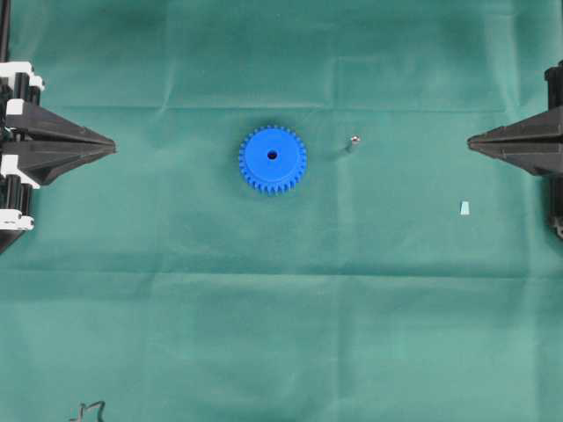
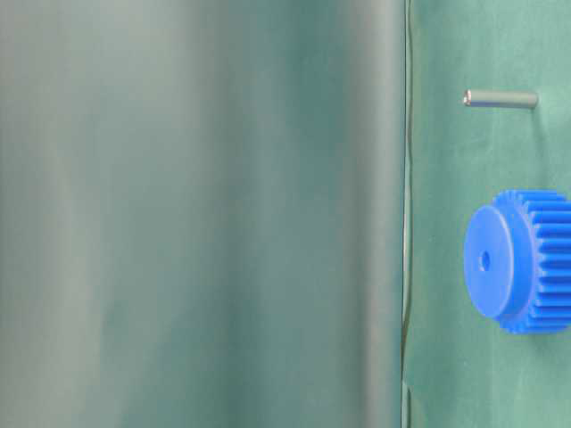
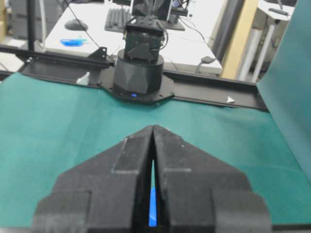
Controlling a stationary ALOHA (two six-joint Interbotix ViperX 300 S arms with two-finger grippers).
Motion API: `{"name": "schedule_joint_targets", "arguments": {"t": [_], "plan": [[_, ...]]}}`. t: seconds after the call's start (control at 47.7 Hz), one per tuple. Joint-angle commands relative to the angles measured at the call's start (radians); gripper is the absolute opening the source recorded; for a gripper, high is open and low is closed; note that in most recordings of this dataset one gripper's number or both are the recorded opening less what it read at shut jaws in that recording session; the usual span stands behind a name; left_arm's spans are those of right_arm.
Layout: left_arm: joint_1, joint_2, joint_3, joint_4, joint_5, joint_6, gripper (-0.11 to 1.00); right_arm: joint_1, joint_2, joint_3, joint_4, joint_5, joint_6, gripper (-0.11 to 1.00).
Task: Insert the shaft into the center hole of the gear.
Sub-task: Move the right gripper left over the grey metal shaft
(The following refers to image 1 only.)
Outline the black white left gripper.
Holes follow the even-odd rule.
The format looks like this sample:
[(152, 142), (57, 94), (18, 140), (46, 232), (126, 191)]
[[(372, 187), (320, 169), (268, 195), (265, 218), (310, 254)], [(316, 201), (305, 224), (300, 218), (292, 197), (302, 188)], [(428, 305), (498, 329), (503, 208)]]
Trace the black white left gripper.
[[(113, 140), (39, 106), (43, 90), (31, 63), (1, 65), (1, 251), (34, 228), (35, 190), (116, 152)], [(91, 144), (8, 144), (25, 139), (19, 132)]]

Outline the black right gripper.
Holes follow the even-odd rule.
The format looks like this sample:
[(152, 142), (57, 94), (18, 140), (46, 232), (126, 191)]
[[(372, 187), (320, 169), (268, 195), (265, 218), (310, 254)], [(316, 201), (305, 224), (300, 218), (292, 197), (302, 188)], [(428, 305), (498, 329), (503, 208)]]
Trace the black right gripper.
[(562, 239), (562, 62), (545, 71), (548, 111), (468, 140), (469, 149), (549, 179), (549, 223)]

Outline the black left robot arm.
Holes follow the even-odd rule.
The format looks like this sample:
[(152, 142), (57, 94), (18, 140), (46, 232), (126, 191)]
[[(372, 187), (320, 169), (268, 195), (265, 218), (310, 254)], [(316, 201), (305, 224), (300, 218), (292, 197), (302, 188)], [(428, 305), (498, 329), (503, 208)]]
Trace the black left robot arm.
[(33, 192), (116, 152), (114, 140), (40, 105), (43, 79), (10, 59), (11, 2), (1, 2), (1, 251), (35, 227)]

